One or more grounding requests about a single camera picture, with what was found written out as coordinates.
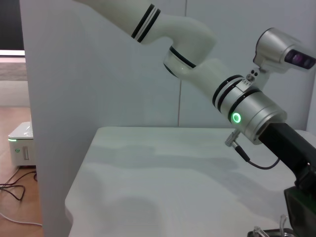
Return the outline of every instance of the white panel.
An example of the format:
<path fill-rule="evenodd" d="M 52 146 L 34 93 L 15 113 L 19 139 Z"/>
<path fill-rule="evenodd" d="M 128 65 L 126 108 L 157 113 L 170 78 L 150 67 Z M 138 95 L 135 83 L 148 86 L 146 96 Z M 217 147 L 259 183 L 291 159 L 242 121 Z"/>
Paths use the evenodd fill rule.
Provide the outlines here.
<path fill-rule="evenodd" d="M 154 3 L 185 14 L 184 0 Z M 169 39 L 141 46 L 70 0 L 21 1 L 21 11 L 44 234 L 65 237 L 65 197 L 95 131 L 176 126 L 179 80 L 162 63 Z"/>
<path fill-rule="evenodd" d="M 310 113 L 307 121 L 306 131 L 316 135 L 316 83 L 314 83 L 313 96 L 311 99 Z"/>
<path fill-rule="evenodd" d="M 279 28 L 315 50 L 316 1 L 314 0 L 189 0 L 187 16 L 206 23 L 217 35 L 218 44 L 210 57 L 246 76 L 260 35 L 270 27 Z M 273 74 L 263 90 L 288 112 L 287 122 L 305 129 L 314 73 L 289 70 Z M 230 126 L 213 105 L 187 82 L 182 84 L 180 126 Z"/>

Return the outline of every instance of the green led ring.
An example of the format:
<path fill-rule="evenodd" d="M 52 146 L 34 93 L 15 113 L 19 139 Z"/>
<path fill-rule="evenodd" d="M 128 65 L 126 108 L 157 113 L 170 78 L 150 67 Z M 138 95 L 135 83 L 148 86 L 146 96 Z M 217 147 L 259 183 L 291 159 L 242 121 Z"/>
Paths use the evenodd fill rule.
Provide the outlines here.
<path fill-rule="evenodd" d="M 241 121 L 241 116 L 240 116 L 240 114 L 234 113 L 234 114 L 233 114 L 233 120 L 234 120 L 235 123 L 240 123 L 240 121 Z"/>

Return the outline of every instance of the camera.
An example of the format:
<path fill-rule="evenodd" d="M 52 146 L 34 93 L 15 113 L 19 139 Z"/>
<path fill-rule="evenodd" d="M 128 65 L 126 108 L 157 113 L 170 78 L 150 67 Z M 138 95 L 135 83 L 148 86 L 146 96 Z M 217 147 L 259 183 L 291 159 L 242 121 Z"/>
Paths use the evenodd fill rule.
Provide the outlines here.
<path fill-rule="evenodd" d="M 316 54 L 298 39 L 270 28 L 260 36 L 253 62 L 264 71 L 285 73 L 290 68 L 306 71 L 315 66 Z"/>

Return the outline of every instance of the black cable on floor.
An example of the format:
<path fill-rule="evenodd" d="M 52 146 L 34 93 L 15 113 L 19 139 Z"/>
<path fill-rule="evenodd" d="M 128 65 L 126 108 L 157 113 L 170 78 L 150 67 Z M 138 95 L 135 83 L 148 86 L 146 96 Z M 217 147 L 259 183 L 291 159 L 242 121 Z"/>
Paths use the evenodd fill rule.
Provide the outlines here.
<path fill-rule="evenodd" d="M 23 193 L 21 195 L 20 198 L 18 198 L 16 195 L 14 195 L 12 192 L 6 190 L 6 189 L 9 189 L 9 188 L 16 188 L 16 187 L 20 187 L 20 188 L 23 188 Z M 5 191 L 9 194 L 11 194 L 15 199 L 17 199 L 18 201 L 22 201 L 23 197 L 24 197 L 24 193 L 25 193 L 25 187 L 23 185 L 13 185 L 13 186 L 8 186 L 8 187 L 2 187 L 0 188 L 0 190 L 2 191 Z"/>
<path fill-rule="evenodd" d="M 25 193 L 26 188 L 25 188 L 25 186 L 23 186 L 23 185 L 15 185 L 15 184 L 16 184 L 20 179 L 22 179 L 23 177 L 25 177 L 25 176 L 28 175 L 28 174 L 34 174 L 33 178 L 34 178 L 35 181 L 37 181 L 37 172 L 36 172 L 36 170 L 34 170 L 34 171 L 31 171 L 31 172 L 28 172 L 28 173 L 22 175 L 20 178 L 18 178 L 15 182 L 13 182 L 13 183 L 11 183 L 11 184 L 0 184 L 0 185 L 2 186 L 2 187 L 0 187 L 0 190 L 5 191 L 5 192 L 11 194 L 11 195 L 12 195 L 15 199 L 17 199 L 18 201 L 22 201 L 22 199 L 23 199 L 23 197 L 24 197 L 24 193 Z M 6 190 L 6 189 L 9 189 L 9 188 L 23 188 L 23 193 L 22 193 L 21 197 L 18 198 L 18 197 L 17 197 L 16 195 L 14 195 L 12 192 Z"/>
<path fill-rule="evenodd" d="M 28 172 L 28 173 L 26 173 L 26 174 L 24 174 L 24 175 L 22 175 L 20 178 L 18 178 L 16 181 L 14 181 L 13 183 L 11 183 L 11 184 L 0 184 L 1 186 L 10 186 L 10 185 L 15 185 L 20 179 L 22 179 L 24 176 L 26 176 L 26 175 L 28 175 L 28 174 L 36 174 L 36 171 L 34 170 L 34 171 L 31 171 L 31 172 Z"/>

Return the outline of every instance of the cable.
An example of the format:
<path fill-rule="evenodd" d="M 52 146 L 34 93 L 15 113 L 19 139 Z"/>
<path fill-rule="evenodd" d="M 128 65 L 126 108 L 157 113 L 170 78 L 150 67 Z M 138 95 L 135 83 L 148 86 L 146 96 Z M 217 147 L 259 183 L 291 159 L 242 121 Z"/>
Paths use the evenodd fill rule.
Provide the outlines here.
<path fill-rule="evenodd" d="M 14 195 L 12 192 L 6 190 L 6 189 L 9 189 L 9 188 L 17 188 L 17 187 L 20 187 L 20 188 L 23 188 L 23 193 L 21 195 L 20 198 L 18 198 L 16 195 Z M 13 186 L 8 186 L 8 187 L 3 187 L 3 188 L 0 188 L 1 190 L 11 194 L 15 199 L 17 199 L 18 201 L 22 201 L 23 197 L 24 197 L 24 193 L 25 193 L 25 187 L 23 185 L 13 185 Z"/>
<path fill-rule="evenodd" d="M 254 166 L 254 167 L 258 168 L 258 169 L 264 169 L 264 170 L 272 169 L 272 168 L 275 167 L 279 162 L 280 162 L 280 159 L 278 158 L 278 159 L 276 160 L 276 162 L 275 162 L 273 165 L 271 165 L 271 166 L 269 166 L 269 167 L 261 167 L 261 166 L 258 166 L 258 165 L 255 164 L 255 163 L 252 163 L 251 161 L 248 161 L 248 163 L 251 164 L 252 166 Z"/>
<path fill-rule="evenodd" d="M 20 167 L 18 167 L 18 168 L 16 169 L 16 171 L 14 172 L 14 174 L 5 182 L 5 185 L 6 185 L 8 182 L 10 182 L 10 180 L 17 174 L 17 172 L 18 172 L 19 170 L 20 170 Z M 10 186 L 9 186 L 9 187 L 5 187 L 5 185 L 2 185 L 2 186 L 1 186 L 0 192 L 1 192 L 1 191 L 8 192 L 8 193 L 10 193 L 11 195 L 13 195 L 17 200 L 19 200 L 13 193 L 11 193 L 10 191 L 4 189 L 4 188 L 10 188 Z M 24 191 L 23 191 L 23 194 L 22 194 L 20 200 L 22 200 L 22 198 L 23 198 L 23 196 L 24 196 L 25 187 L 23 186 L 23 188 L 24 188 Z M 7 219 L 8 221 L 11 221 L 11 222 L 14 222 L 14 223 L 17 223 L 17 224 L 43 226 L 43 225 L 40 224 L 40 223 L 15 221 L 15 220 L 13 220 L 13 219 L 11 219 L 11 218 L 6 217 L 6 216 L 3 215 L 1 212 L 0 212 L 0 215 L 1 215 L 4 219 Z"/>
<path fill-rule="evenodd" d="M 279 163 L 279 161 L 280 161 L 280 159 L 278 158 L 277 161 L 276 161 L 273 165 L 271 165 L 271 166 L 269 166 L 269 167 L 262 167 L 262 166 L 259 166 L 259 165 L 255 164 L 255 163 L 251 162 L 249 156 L 248 156 L 247 153 L 243 150 L 243 148 L 241 148 L 241 146 L 236 146 L 236 147 L 235 147 L 235 151 L 245 160 L 245 162 L 249 163 L 250 165 L 252 165 L 252 166 L 254 166 L 254 167 L 258 168 L 258 169 L 263 169 L 263 170 L 272 169 L 272 168 L 275 167 L 275 166 Z"/>
<path fill-rule="evenodd" d="M 12 176 L 5 183 L 7 184 L 8 182 L 10 182 L 10 180 L 17 174 L 17 172 L 19 172 L 19 170 L 20 170 L 20 167 L 18 167 L 16 169 L 16 171 L 12 174 Z"/>
<path fill-rule="evenodd" d="M 20 179 L 22 179 L 24 176 L 26 176 L 26 175 L 28 175 L 28 174 L 33 174 L 33 173 L 35 173 L 35 175 L 37 174 L 36 171 L 31 171 L 31 172 L 28 172 L 28 173 L 22 175 L 20 178 L 18 178 L 15 182 L 13 182 L 13 183 L 11 183 L 11 184 L 8 184 L 8 181 L 6 181 L 5 184 L 0 184 L 0 185 L 2 185 L 2 187 L 0 188 L 0 190 L 3 190 L 3 191 L 5 191 L 5 192 L 11 194 L 11 195 L 12 195 L 15 199 L 17 199 L 18 201 L 22 201 L 22 199 L 23 199 L 23 197 L 24 197 L 24 193 L 25 193 L 25 186 L 23 186 L 23 185 L 15 185 L 15 184 L 16 184 Z M 17 187 L 23 188 L 23 193 L 22 193 L 22 195 L 21 195 L 20 198 L 18 198 L 18 197 L 17 197 L 16 195 L 14 195 L 12 192 L 6 190 L 6 189 L 9 189 L 9 188 L 17 188 Z"/>
<path fill-rule="evenodd" d="M 7 219 L 8 221 L 12 221 L 14 223 L 18 223 L 18 224 L 24 224 L 24 225 L 36 225 L 36 226 L 43 226 L 42 224 L 39 224 L 39 223 L 33 223 L 33 222 L 22 222 L 22 221 L 15 221 L 15 220 L 12 220 L 8 217 L 6 217 L 5 215 L 3 215 L 1 212 L 0 212 L 0 215 L 3 216 L 5 219 Z"/>
<path fill-rule="evenodd" d="M 0 184 L 0 185 L 2 185 L 2 186 L 15 185 L 20 179 L 22 179 L 24 176 L 26 176 L 26 175 L 28 175 L 28 174 L 36 174 L 36 171 L 34 170 L 34 171 L 31 171 L 31 172 L 28 172 L 28 173 L 22 175 L 20 178 L 18 178 L 16 181 L 14 181 L 14 182 L 11 183 L 11 184 L 5 183 L 5 184 Z"/>

